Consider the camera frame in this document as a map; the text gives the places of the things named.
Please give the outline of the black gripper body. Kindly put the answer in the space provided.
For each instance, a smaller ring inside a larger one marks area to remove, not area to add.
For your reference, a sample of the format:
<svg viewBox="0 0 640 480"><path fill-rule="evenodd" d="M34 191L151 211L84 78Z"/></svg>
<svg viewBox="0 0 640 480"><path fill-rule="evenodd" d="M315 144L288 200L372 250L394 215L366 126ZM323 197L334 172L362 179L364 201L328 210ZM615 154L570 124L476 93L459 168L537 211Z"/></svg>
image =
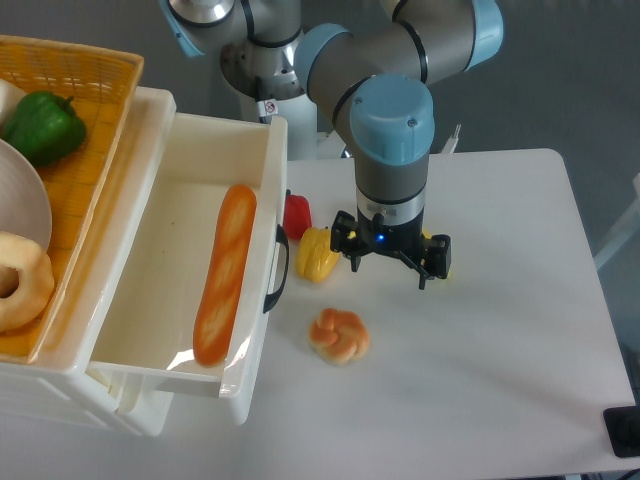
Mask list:
<svg viewBox="0 0 640 480"><path fill-rule="evenodd" d="M418 218L401 224L376 224L361 212L357 214L355 237L348 242L347 255L351 257L376 253L394 256L402 252L407 257L421 254L433 244L430 237L423 234L422 221Z"/></svg>

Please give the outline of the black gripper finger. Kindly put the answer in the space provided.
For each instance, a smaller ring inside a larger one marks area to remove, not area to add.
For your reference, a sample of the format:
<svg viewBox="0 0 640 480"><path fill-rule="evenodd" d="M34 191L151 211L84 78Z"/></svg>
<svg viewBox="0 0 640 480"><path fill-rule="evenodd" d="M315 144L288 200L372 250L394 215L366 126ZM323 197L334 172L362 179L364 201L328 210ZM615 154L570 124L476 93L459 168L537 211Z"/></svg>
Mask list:
<svg viewBox="0 0 640 480"><path fill-rule="evenodd" d="M448 278L451 257L451 237L446 234L431 237L421 234L417 241L399 252L400 260L418 273L420 290L424 290L430 280Z"/></svg>
<svg viewBox="0 0 640 480"><path fill-rule="evenodd" d="M354 216L339 210L331 226L330 249L342 254L349 262L352 272L357 272L363 256L363 245L359 234L359 223Z"/></svg>

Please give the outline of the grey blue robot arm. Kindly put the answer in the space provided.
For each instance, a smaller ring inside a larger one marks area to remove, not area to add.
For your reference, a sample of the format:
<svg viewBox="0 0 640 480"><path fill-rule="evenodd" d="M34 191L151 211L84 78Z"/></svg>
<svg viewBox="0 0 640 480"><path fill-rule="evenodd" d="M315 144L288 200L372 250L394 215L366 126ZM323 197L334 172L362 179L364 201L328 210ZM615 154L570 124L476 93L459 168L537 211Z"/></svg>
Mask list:
<svg viewBox="0 0 640 480"><path fill-rule="evenodd" d="M325 23L304 30L297 1L164 1L185 55L219 49L220 68L250 119L267 122L293 103L314 105L354 158L355 214L339 212L331 249L353 265L375 253L421 281L444 279L451 240L423 234L435 135L429 86L500 49L493 1L388 1L390 25L357 37Z"/></svg>

